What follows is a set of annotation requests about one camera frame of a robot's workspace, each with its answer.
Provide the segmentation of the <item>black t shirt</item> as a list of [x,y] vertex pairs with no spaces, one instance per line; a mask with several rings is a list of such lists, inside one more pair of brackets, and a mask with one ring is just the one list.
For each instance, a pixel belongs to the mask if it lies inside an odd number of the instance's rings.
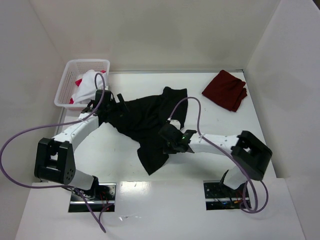
[[169,158],[164,153],[166,141],[159,131],[177,103],[187,96],[186,88],[172,89],[166,86],[160,95],[125,101],[128,112],[123,110],[119,102],[111,104],[102,118],[119,133],[139,143],[137,155],[148,175],[159,170]]

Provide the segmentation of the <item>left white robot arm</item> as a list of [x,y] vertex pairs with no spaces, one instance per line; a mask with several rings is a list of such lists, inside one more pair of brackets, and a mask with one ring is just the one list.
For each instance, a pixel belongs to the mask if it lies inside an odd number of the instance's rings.
[[111,91],[97,90],[95,99],[81,111],[76,123],[52,138],[42,138],[37,145],[34,176],[65,189],[77,188],[90,199],[100,194],[104,189],[98,178],[76,169],[74,152],[90,133],[109,122],[112,114],[129,112],[122,94],[117,98],[119,102]]

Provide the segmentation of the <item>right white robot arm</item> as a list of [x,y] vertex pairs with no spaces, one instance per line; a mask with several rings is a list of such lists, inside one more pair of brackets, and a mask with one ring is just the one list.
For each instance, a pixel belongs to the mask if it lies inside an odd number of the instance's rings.
[[159,131],[165,140],[166,154],[209,153],[231,157],[235,167],[227,170],[221,184],[236,190],[248,180],[263,180],[272,151],[250,131],[239,135],[199,134],[196,130],[181,132],[171,123]]

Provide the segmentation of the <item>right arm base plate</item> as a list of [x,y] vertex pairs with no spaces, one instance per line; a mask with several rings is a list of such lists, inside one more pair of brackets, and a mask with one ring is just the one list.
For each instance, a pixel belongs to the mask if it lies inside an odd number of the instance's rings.
[[243,194],[244,184],[234,190],[219,181],[204,181],[203,189],[207,211],[240,209],[243,199],[251,207],[249,194]]

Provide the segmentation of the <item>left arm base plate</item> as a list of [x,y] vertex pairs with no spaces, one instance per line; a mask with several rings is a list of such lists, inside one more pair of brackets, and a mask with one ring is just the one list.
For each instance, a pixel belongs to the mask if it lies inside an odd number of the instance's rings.
[[[80,191],[94,213],[100,212],[103,208],[106,208],[106,212],[115,211],[115,199],[116,199],[116,183],[100,183],[98,193],[89,196],[82,190]],[[89,209],[83,198],[75,191],[71,192],[69,206],[69,213],[87,213]]]

